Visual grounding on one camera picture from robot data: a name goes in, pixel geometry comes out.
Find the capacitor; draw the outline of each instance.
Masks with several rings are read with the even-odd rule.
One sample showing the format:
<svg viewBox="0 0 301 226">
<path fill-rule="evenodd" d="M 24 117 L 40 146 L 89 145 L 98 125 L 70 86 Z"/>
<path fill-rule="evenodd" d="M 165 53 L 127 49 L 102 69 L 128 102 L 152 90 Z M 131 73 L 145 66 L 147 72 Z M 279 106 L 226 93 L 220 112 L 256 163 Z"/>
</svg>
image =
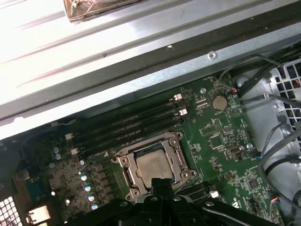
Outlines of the capacitor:
<svg viewBox="0 0 301 226">
<path fill-rule="evenodd" d="M 55 154 L 55 159 L 56 160 L 60 160 L 61 159 L 61 155 L 60 154 Z"/>
<path fill-rule="evenodd" d="M 49 164 L 49 168 L 53 169 L 54 167 L 55 167 L 55 164 L 54 164 L 53 162 L 51 162 L 51 163 Z"/>
<path fill-rule="evenodd" d="M 65 204 L 66 204 L 67 206 L 70 205 L 70 203 L 71 203 L 70 199 L 65 199 Z"/>
<path fill-rule="evenodd" d="M 85 185 L 85 191 L 86 191 L 86 192 L 91 191 L 91 187 L 92 187 L 92 185 L 91 185 L 90 183 L 87 184 L 87 185 Z"/>
<path fill-rule="evenodd" d="M 59 151 L 60 151 L 60 149 L 58 149 L 58 147 L 54 147 L 54 148 L 53 148 L 53 153 L 54 153 L 54 154 L 57 154 Z"/>
<path fill-rule="evenodd" d="M 93 202 L 93 201 L 95 200 L 95 197 L 96 197 L 95 193 L 91 193 L 91 194 L 88 196 L 88 200 L 89 200 L 90 202 Z"/>
<path fill-rule="evenodd" d="M 86 180 L 88 179 L 87 174 L 86 174 L 86 173 L 81 174 L 81 175 L 80 175 L 80 179 L 81 179 L 82 181 L 86 181 Z"/>
<path fill-rule="evenodd" d="M 92 206 L 91 206 L 91 208 L 92 208 L 93 210 L 97 209 L 98 207 L 99 207 L 99 203 L 98 203 L 98 202 L 94 202 L 94 203 L 92 204 Z"/>
</svg>

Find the ventilation grille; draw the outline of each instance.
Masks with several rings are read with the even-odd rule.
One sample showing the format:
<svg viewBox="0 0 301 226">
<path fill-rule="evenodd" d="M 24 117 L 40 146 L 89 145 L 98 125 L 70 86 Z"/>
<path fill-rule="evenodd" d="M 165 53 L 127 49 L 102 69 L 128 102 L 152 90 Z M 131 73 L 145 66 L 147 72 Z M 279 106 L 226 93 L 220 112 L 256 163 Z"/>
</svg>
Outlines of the ventilation grille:
<svg viewBox="0 0 301 226">
<path fill-rule="evenodd" d="M 287 75 L 283 68 L 277 68 L 279 76 L 275 77 L 277 88 L 282 97 L 288 99 L 299 99 L 301 98 L 301 59 L 289 62 L 285 64 L 284 70 L 287 70 Z M 296 130 L 295 123 L 301 121 L 301 111 L 299 108 L 294 108 L 284 103 L 285 111 L 288 120 L 293 128 Z M 301 148 L 301 139 L 298 138 L 299 146 Z"/>
<path fill-rule="evenodd" d="M 9 197 L 0 202 L 0 226 L 22 226 L 14 200 Z"/>
</svg>

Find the ram slot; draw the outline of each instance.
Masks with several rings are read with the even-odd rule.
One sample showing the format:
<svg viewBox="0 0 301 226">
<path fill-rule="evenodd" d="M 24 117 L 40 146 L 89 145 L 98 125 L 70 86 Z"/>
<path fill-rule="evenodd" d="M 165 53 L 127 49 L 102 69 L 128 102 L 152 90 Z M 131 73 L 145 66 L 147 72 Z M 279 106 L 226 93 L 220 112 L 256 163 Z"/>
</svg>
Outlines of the ram slot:
<svg viewBox="0 0 301 226">
<path fill-rule="evenodd" d="M 183 99 L 180 100 L 174 100 L 171 99 L 168 102 L 158 103 L 153 106 L 148 106 L 141 110 L 141 112 L 135 113 L 135 114 L 128 114 L 124 115 L 122 119 L 116 120 L 113 119 L 110 122 L 103 122 L 103 121 L 96 121 L 95 119 L 90 119 L 88 123 L 86 123 L 85 128 L 81 131 L 76 132 L 78 138 L 81 137 L 88 137 L 95 133 L 102 133 L 104 131 L 108 131 L 109 129 L 115 129 L 120 126 L 124 126 L 130 123 L 133 123 L 135 121 L 138 121 L 140 119 L 148 118 L 156 114 L 161 114 L 166 111 L 169 111 L 173 108 L 178 108 L 180 106 L 185 106 Z"/>
<path fill-rule="evenodd" d="M 156 131 L 162 131 L 164 129 L 171 128 L 184 121 L 185 116 L 175 116 L 173 119 L 169 119 L 168 121 L 158 121 L 157 123 L 153 123 L 149 127 L 137 129 L 135 131 L 132 131 L 131 133 L 105 141 L 104 143 L 98 145 L 89 145 L 85 149 L 83 149 L 83 154 L 89 156 L 95 153 L 102 153 L 113 147 L 121 146 L 122 144 L 126 144 L 128 142 L 131 143 L 138 139 L 144 138 L 148 134 L 154 133 Z"/>
<path fill-rule="evenodd" d="M 85 144 L 95 144 L 95 143 L 100 143 L 103 142 L 104 140 L 110 139 L 110 138 L 116 138 L 119 136 L 122 136 L 124 134 L 127 134 L 131 131 L 136 130 L 137 128 L 143 128 L 145 126 L 149 126 L 152 125 L 158 121 L 162 121 L 162 120 L 168 120 L 168 119 L 172 119 L 176 114 L 179 113 L 181 109 L 172 109 L 169 112 L 165 112 L 163 114 L 160 115 L 154 115 L 150 118 L 146 118 L 146 119 L 142 119 L 139 120 L 135 123 L 132 124 L 128 124 L 126 126 L 123 127 L 119 127 L 117 129 L 114 130 L 109 130 L 106 131 L 105 133 L 102 133 L 101 135 L 98 134 L 98 136 L 93 136 L 93 137 L 89 137 L 87 139 L 78 139 L 78 144 L 79 145 L 85 145 Z"/>
</svg>

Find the integrated circuit chip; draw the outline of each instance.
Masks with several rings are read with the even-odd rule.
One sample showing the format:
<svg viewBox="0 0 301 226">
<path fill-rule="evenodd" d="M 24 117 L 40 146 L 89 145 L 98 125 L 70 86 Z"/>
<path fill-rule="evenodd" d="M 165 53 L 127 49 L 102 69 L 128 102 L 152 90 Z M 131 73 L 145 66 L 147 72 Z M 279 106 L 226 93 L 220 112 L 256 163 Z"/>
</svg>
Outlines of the integrated circuit chip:
<svg viewBox="0 0 301 226">
<path fill-rule="evenodd" d="M 259 186 L 256 179 L 249 180 L 248 183 L 251 189 L 257 188 Z"/>
<path fill-rule="evenodd" d="M 173 178 L 163 150 L 145 154 L 136 160 L 137 175 L 143 179 L 147 188 L 151 187 L 152 178 Z"/>
<path fill-rule="evenodd" d="M 219 147 L 222 147 L 222 138 L 220 135 L 215 135 L 213 137 L 209 138 L 211 146 L 213 149 L 217 149 Z"/>
</svg>

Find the screw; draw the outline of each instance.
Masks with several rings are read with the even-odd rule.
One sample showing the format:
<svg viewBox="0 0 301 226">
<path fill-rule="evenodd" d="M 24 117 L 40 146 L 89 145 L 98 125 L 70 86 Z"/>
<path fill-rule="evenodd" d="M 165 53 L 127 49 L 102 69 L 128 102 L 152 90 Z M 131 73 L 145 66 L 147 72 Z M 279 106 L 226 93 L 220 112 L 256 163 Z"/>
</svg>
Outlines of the screw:
<svg viewBox="0 0 301 226">
<path fill-rule="evenodd" d="M 217 53 L 214 52 L 214 51 L 209 52 L 209 53 L 208 53 L 208 58 L 209 58 L 210 60 L 215 60 L 215 59 L 217 59 Z"/>
<path fill-rule="evenodd" d="M 127 162 L 127 158 L 122 158 L 121 161 L 122 162 Z"/>
<path fill-rule="evenodd" d="M 134 191 L 134 195 L 139 195 L 139 194 L 140 194 L 140 192 L 138 190 Z"/>
<path fill-rule="evenodd" d="M 154 196 L 154 197 L 151 197 L 150 200 L 154 202 L 154 201 L 158 201 L 158 198 L 156 196 Z"/>
<path fill-rule="evenodd" d="M 121 204 L 119 204 L 120 207 L 126 207 L 128 205 L 127 202 L 122 202 Z"/>
<path fill-rule="evenodd" d="M 247 147 L 247 149 L 251 149 L 251 148 L 253 148 L 253 145 L 251 143 L 247 143 L 246 147 Z"/>
<path fill-rule="evenodd" d="M 181 173 L 181 176 L 182 176 L 182 178 L 186 178 L 186 177 L 188 177 L 188 173 L 184 171 Z"/>
<path fill-rule="evenodd" d="M 174 201 L 177 202 L 177 201 L 180 201 L 180 200 L 181 200 L 181 197 L 179 197 L 179 196 L 175 196 L 175 197 L 174 197 Z"/>
<path fill-rule="evenodd" d="M 214 206 L 213 202 L 205 202 L 206 206 Z"/>
<path fill-rule="evenodd" d="M 169 141 L 171 146 L 175 146 L 177 144 L 177 141 L 175 139 L 172 139 Z"/>
<path fill-rule="evenodd" d="M 206 88 L 201 88 L 201 94 L 205 94 L 207 92 Z"/>
</svg>

